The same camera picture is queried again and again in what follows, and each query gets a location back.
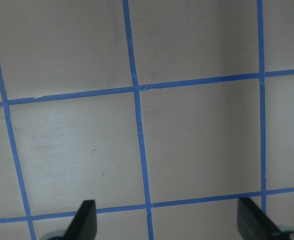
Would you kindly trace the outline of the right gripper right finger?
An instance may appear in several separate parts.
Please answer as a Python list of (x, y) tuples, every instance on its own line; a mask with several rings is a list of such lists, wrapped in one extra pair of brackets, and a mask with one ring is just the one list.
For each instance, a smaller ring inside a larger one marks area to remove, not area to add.
[(249, 197), (237, 200), (237, 230), (243, 240), (280, 240), (281, 230)]

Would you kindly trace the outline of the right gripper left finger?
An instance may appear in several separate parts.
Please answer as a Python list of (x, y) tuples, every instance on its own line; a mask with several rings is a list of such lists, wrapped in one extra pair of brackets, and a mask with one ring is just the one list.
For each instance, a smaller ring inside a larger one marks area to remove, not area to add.
[(84, 200), (62, 236), (63, 240), (94, 240), (97, 235), (95, 200)]

